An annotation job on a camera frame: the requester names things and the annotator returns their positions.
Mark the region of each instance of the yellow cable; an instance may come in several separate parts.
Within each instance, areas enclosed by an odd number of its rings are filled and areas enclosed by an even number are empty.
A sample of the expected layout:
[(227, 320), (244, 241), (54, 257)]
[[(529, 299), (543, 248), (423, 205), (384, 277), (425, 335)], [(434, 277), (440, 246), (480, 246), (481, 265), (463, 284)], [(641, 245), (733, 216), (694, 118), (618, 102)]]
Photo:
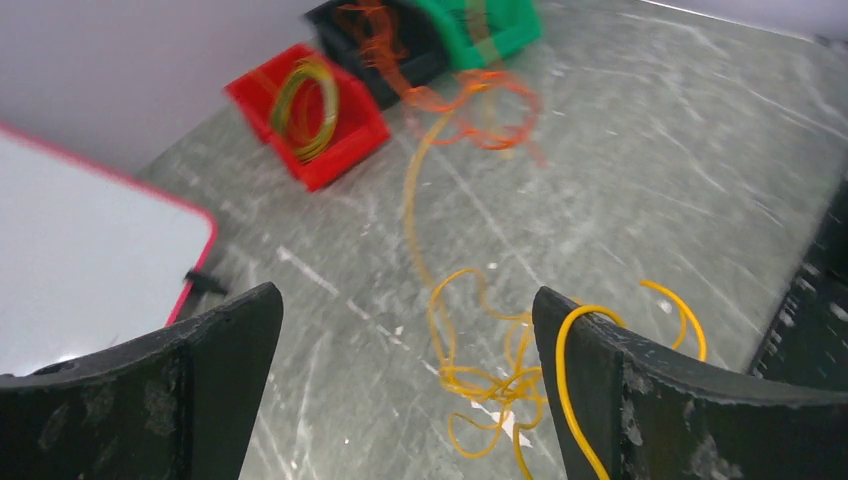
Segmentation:
[[(265, 72), (257, 69), (252, 73), (266, 90), (276, 92), (269, 118), (271, 127), (283, 139), (293, 140), (296, 144), (292, 145), (293, 153), (302, 164), (308, 164), (327, 149), (338, 122), (339, 93), (330, 67), (320, 57), (304, 57), (295, 63), (280, 89), (274, 86)], [(314, 135), (309, 133), (306, 108), (300, 110), (297, 118), (292, 118), (294, 98), (309, 80), (315, 83), (309, 84), (304, 93), (305, 98), (309, 98), (312, 89), (317, 86), (321, 88), (324, 100), (324, 119)]]
[(592, 465), (592, 469), (595, 470), (598, 479), (609, 480), (609, 474), (604, 468), (604, 465), (595, 454), (595, 451), (592, 450), (592, 446), (589, 445), (589, 441), (586, 440), (586, 436), (583, 435), (583, 431), (580, 429), (577, 416), (574, 414), (574, 408), (571, 406), (571, 398), (568, 396), (568, 383), (565, 378), (565, 341), (568, 338), (568, 332), (571, 330), (571, 325), (574, 324), (574, 321), (587, 313), (602, 313), (612, 319), (618, 326), (627, 326), (618, 314), (606, 307), (583, 305), (572, 310), (565, 317), (565, 320), (563, 320), (559, 334), (557, 335), (556, 353), (554, 354), (556, 355), (557, 392), (559, 393), (559, 401), (562, 404), (562, 414), (565, 415), (565, 421), (568, 423), (568, 429), (571, 430), (571, 435), (574, 437), (583, 455), (586, 456), (586, 460)]
[[(422, 280), (427, 285), (427, 287), (432, 289), (432, 294), (430, 296), (430, 301), (427, 307), (427, 320), (430, 327), (430, 333), (433, 337), (433, 348), (439, 358), (439, 378), (442, 387), (447, 391), (456, 393), (477, 403), (482, 403), (486, 400), (495, 401), (500, 405), (500, 416), (498, 422), (490, 425), (483, 425), (474, 421), (473, 419), (464, 414), (455, 412), (451, 414), (451, 416), (448, 418), (448, 435), (450, 437), (451, 443), (463, 456), (468, 458), (482, 457), (492, 451), (492, 449), (494, 449), (495, 445), (500, 439), (503, 424), (509, 417), (509, 415), (512, 415), (512, 404), (518, 400), (533, 402), (536, 406), (536, 415), (534, 416), (533, 421), (531, 421), (530, 423), (519, 423), (515, 421), (512, 432), (513, 449), (515, 451), (515, 457), (518, 466), (521, 469), (524, 478), (532, 480), (533, 477), (530, 474), (529, 469), (527, 468), (527, 465), (524, 461), (521, 452), (521, 431), (532, 429), (539, 424), (542, 419), (542, 412), (544, 404), (545, 402), (547, 402), (547, 398), (540, 393), (540, 389), (537, 386), (538, 382), (542, 379), (541, 367), (524, 366), (524, 356), (526, 354), (527, 348), (533, 340), (531, 314), (529, 312), (524, 312), (519, 315), (504, 315), (492, 309), (485, 295), (485, 275), (478, 269), (466, 268), (459, 270), (454, 274), (450, 275), (440, 284), (435, 284), (433, 276), (427, 269), (426, 263), (424, 262), (420, 247), (418, 245), (415, 227), (415, 195), (417, 190), (418, 176), (421, 172), (421, 164), (433, 140), (445, 128), (452, 116), (453, 112), (446, 113), (430, 128), (430, 130), (424, 135), (424, 138), (422, 139), (421, 143), (418, 146), (418, 149), (416, 150), (409, 163), (406, 179), (404, 181), (403, 191), (404, 233), (406, 235), (406, 240), (409, 247), (410, 255), (412, 257), (413, 265), (415, 266), (416, 270), (418, 271), (419, 275), (421, 276)], [(512, 325), (510, 325), (510, 327), (508, 328), (507, 334), (504, 339), (504, 355), (506, 356), (507, 363), (512, 369), (512, 374), (506, 379), (497, 378), (494, 375), (487, 374), (477, 368), (457, 366), (455, 364), (457, 352), (456, 331), (453, 326), (453, 322), (448, 316), (447, 307), (445, 306), (441, 295), (447, 285), (464, 275), (473, 275), (477, 280), (479, 302), (486, 313), (488, 313), (494, 318), (513, 322)], [(692, 323), (692, 326), (698, 336), (698, 359), (704, 361), (707, 356), (707, 342), (706, 338), (704, 337), (701, 325), (692, 310), (683, 302), (682, 299), (680, 299), (680, 297), (678, 297), (673, 292), (661, 285), (658, 285), (654, 282), (650, 282), (648, 280), (641, 281), (640, 285), (667, 295), (677, 305), (682, 322), (681, 335), (674, 343), (672, 348), (676, 349), (680, 346), (685, 335), (686, 324)], [(562, 328), (559, 332), (559, 335), (557, 336), (557, 387), (559, 391), (560, 401), (562, 404), (563, 414), (566, 417), (568, 427), (571, 430), (572, 435), (574, 436), (575, 440), (577, 441), (577, 444), (580, 446), (581, 451), (584, 453), (589, 463), (595, 469), (598, 478), (608, 479), (609, 475), (606, 473), (606, 470), (600, 463), (600, 460), (598, 459), (597, 455), (592, 450), (592, 447), (586, 440), (585, 435), (583, 435), (583, 432), (580, 430), (577, 418), (574, 414), (573, 408), (571, 407), (571, 400), (568, 396), (568, 386), (565, 377), (565, 340), (567, 338), (568, 331), (577, 318), (586, 313), (591, 312), (603, 313), (604, 315), (607, 315), (608, 317), (612, 318), (613, 321), (615, 321), (617, 324), (624, 326), (624, 323), (621, 321), (618, 315), (616, 315), (612, 310), (609, 310), (605, 307), (581, 306), (571, 312), (571, 314), (569, 314), (569, 316), (566, 317), (565, 321), (563, 322)], [(448, 334), (449, 341), (447, 348), (445, 347), (445, 345), (443, 345), (441, 336), (439, 335), (439, 324), (436, 320), (437, 313), (441, 321), (441, 328)], [(519, 327), (523, 327), (523, 331), (521, 337), (519, 338), (518, 349), (513, 352), (512, 341), (514, 337), (514, 332)], [(481, 385), (479, 383), (475, 383), (467, 379), (462, 379), (460, 378), (460, 375), (477, 377), (478, 379), (482, 380), (484, 384)], [(469, 424), (474, 425), (475, 427), (480, 428), (482, 430), (494, 431), (492, 441), (485, 448), (478, 452), (469, 452), (465, 450), (459, 444), (458, 440), (456, 439), (456, 435), (454, 434), (453, 425), (455, 419), (457, 418), (468, 422)]]

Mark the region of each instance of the white wall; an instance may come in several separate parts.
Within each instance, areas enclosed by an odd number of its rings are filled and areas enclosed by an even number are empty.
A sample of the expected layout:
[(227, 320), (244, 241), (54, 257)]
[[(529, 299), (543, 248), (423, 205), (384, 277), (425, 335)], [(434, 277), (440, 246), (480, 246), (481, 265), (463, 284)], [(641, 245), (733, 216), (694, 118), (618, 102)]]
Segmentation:
[(322, 0), (0, 0), (0, 122), (136, 172)]

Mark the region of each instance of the gray floor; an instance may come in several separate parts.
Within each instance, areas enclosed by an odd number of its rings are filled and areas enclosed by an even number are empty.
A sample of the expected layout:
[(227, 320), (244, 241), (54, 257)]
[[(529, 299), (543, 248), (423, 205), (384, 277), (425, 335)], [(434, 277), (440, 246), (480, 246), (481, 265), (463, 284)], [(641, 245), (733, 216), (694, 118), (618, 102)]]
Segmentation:
[[(508, 312), (549, 285), (670, 344), (677, 317), (638, 287), (649, 278), (699, 315), (711, 363), (744, 368), (841, 174), (848, 66), (812, 43), (640, 2), (538, 9), (544, 39), (508, 65), (544, 99), (535, 138), (550, 166), (524, 149), (510, 161), (434, 149), (417, 210), (430, 268), (486, 269)], [(386, 116), (394, 138), (317, 194), (232, 108), (142, 175), (215, 214), (209, 267), (235, 293), (270, 280), (285, 296), (244, 479), (520, 477), (505, 438), (479, 460), (448, 443), (449, 413), (486, 421), (493, 406), (473, 408), (432, 373), (427, 292), (400, 221), (416, 140), (398, 109)], [(470, 285), (454, 293), (460, 361), (505, 369), (504, 323), (476, 307)], [(459, 433), (468, 448), (488, 440)], [(527, 438), (536, 478), (564, 478), (550, 420)]]

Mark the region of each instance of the green plastic bin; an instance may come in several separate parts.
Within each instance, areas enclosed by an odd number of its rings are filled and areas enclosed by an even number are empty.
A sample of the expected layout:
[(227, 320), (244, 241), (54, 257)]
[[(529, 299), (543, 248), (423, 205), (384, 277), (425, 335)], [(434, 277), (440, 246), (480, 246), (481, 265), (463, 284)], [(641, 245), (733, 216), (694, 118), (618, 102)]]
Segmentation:
[[(454, 70), (485, 66), (471, 41), (466, 8), (483, 0), (411, 0), (430, 14), (442, 36)], [(506, 58), (542, 36), (532, 0), (485, 0), (489, 34), (500, 56)]]

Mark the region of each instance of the red plastic bin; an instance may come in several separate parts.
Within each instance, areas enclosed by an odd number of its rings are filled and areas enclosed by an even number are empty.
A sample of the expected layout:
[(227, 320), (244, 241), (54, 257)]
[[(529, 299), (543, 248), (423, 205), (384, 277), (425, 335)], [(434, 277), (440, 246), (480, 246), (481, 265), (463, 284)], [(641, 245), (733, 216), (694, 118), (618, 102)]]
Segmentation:
[[(256, 70), (279, 88), (295, 62), (310, 55), (320, 56), (329, 65), (338, 86), (339, 112), (330, 144), (309, 163), (301, 163), (287, 142), (271, 128), (269, 116), (276, 92), (269, 91), (256, 72), (248, 72), (227, 85), (225, 90), (241, 109), (259, 140), (270, 143), (292, 176), (306, 185), (307, 190), (314, 192), (336, 180), (388, 140), (389, 129), (365, 85), (306, 45), (296, 44)], [(323, 101), (320, 89), (312, 91), (315, 94), (308, 97), (300, 95), (301, 98), (296, 96), (294, 102), (308, 102), (307, 122), (316, 125), (323, 117)]]

